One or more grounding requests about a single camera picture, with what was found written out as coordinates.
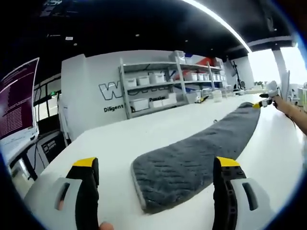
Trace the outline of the person's right hand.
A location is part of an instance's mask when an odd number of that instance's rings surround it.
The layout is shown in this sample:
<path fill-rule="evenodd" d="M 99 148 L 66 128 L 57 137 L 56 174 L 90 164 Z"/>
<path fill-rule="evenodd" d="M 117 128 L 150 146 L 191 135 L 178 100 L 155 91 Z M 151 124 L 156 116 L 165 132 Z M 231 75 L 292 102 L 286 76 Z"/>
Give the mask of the person's right hand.
<path fill-rule="evenodd" d="M 274 105 L 275 105 L 275 107 L 279 110 L 279 111 L 281 111 L 281 112 L 283 112 L 284 114 L 286 114 L 287 113 L 287 106 L 288 106 L 288 104 L 287 104 L 287 102 L 285 102 L 280 96 L 274 96 L 274 97 L 272 97 L 272 100 L 273 100 L 273 102 L 274 102 Z"/>

